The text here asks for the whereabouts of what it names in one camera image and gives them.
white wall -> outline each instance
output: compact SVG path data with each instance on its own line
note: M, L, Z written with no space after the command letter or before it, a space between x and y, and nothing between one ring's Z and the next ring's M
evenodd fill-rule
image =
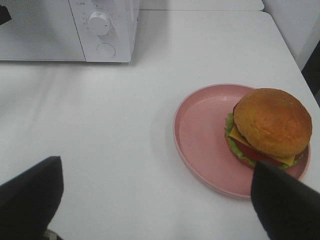
M263 0L302 70L320 40L320 0Z

white table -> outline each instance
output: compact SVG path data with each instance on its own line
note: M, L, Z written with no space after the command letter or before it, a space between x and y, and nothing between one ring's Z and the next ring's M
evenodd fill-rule
M262 0L140 0L143 10L262 11Z
M268 239L251 202L208 189L174 145L179 103L212 84L300 99L313 120L302 181L320 191L320 110L266 13L141 11L130 64L7 62L0 73L0 183L60 155L49 227L65 240Z

microwave door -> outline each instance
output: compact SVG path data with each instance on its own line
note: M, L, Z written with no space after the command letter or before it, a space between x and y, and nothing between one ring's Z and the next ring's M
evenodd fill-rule
M69 0L0 0L0 60L85 61Z

white microwave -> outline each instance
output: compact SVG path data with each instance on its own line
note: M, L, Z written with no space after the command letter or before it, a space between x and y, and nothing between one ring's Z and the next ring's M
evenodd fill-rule
M0 60L130 62L140 0L0 0Z

hamburger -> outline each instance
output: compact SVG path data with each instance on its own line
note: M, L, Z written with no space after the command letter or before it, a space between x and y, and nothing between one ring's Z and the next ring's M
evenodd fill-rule
M312 134L306 108L291 94L274 88L257 88L246 94L225 124L229 148L250 168L259 160L280 169L295 165Z

